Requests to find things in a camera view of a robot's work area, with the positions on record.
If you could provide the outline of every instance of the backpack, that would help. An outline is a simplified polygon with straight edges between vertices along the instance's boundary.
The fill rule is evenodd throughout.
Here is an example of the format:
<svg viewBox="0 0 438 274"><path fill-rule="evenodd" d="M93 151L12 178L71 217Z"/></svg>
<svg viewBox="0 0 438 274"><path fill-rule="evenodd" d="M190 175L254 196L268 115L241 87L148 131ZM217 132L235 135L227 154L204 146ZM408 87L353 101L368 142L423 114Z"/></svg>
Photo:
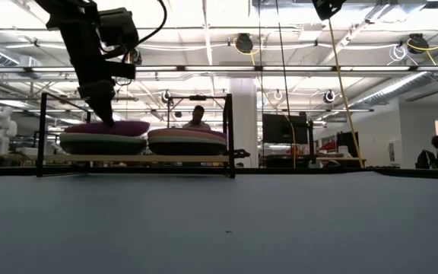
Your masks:
<svg viewBox="0 0 438 274"><path fill-rule="evenodd" d="M436 162L435 154L424 149L417 157L417 163L415 163L415 168L437 169L435 162Z"/></svg>

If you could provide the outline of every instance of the humanoid robot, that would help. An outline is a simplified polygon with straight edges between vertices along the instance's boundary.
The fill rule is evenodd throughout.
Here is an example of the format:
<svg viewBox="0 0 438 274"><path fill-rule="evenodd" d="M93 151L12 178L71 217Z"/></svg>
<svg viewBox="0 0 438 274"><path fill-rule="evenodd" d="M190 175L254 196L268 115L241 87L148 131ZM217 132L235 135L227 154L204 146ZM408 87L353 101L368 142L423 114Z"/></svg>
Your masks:
<svg viewBox="0 0 438 274"><path fill-rule="evenodd" d="M17 133L17 123L11 120L13 109L0 107L0 155L6 155L9 151L9 139Z"/></svg>

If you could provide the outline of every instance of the cushion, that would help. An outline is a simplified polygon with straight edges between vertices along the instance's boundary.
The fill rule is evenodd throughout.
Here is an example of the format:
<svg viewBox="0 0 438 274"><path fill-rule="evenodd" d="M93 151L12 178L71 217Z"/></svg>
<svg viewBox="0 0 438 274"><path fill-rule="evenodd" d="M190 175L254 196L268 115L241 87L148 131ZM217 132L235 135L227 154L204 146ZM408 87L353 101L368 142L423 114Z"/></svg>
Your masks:
<svg viewBox="0 0 438 274"><path fill-rule="evenodd" d="M155 142L148 147L157 155L222 155L227 151L224 144L207 142Z"/></svg>
<svg viewBox="0 0 438 274"><path fill-rule="evenodd" d="M60 146L72 155L138 155L146 140L107 134L62 133Z"/></svg>
<svg viewBox="0 0 438 274"><path fill-rule="evenodd" d="M173 140L173 138L178 138L177 140L187 140L190 139L191 141L188 142L194 142L195 140L210 140L210 141L216 141L220 143L227 143L227 140L216 135L208 134L208 133L202 133L202 132L193 132L192 136L189 134L190 132L182 131L182 130L164 130L162 132L159 132L159 134L148 134L148 141L150 140L165 140L165 141L159 141L159 142L173 142L168 140Z"/></svg>
<svg viewBox="0 0 438 274"><path fill-rule="evenodd" d="M150 137L148 138L148 143L154 144L158 142L193 142L193 143L208 143L208 144L219 144L219 145L227 145L227 143L218 140L212 139L201 139L201 138L190 138L190 137L182 137L182 136L158 136L158 137Z"/></svg>
<svg viewBox="0 0 438 274"><path fill-rule="evenodd" d="M227 140L227 135L225 133L203 129L155 129L148 133L148 137L156 136L185 136L192 138Z"/></svg>
<svg viewBox="0 0 438 274"><path fill-rule="evenodd" d="M140 136L146 133L150 128L150 123L142 121L117 121L113 127L109 127L104 123L88 123L77 126L71 126L65 129L67 133L93 133L93 134L109 134L121 136Z"/></svg>

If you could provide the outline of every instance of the man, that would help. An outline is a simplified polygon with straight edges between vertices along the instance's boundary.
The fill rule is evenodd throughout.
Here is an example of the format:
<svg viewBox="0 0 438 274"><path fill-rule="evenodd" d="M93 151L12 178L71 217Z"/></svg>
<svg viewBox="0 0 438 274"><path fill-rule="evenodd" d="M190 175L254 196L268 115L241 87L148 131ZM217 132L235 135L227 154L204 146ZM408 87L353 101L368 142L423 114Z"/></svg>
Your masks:
<svg viewBox="0 0 438 274"><path fill-rule="evenodd" d="M204 107L195 106L194 112L192 113L192 120L183 126L184 129L205 129L211 130L211 127L202 122L202 117L204 116Z"/></svg>

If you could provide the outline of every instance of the black screen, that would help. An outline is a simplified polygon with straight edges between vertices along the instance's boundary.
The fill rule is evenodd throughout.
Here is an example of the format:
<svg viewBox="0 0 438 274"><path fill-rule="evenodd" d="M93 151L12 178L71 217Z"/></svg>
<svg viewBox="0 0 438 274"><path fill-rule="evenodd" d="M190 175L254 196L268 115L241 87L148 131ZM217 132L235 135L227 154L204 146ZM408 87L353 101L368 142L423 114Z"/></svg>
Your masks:
<svg viewBox="0 0 438 274"><path fill-rule="evenodd" d="M295 128L295 143L308 144L306 116L290 116L289 119ZM292 128L284 115L263 114L263 142L274 144L290 144L294 142Z"/></svg>

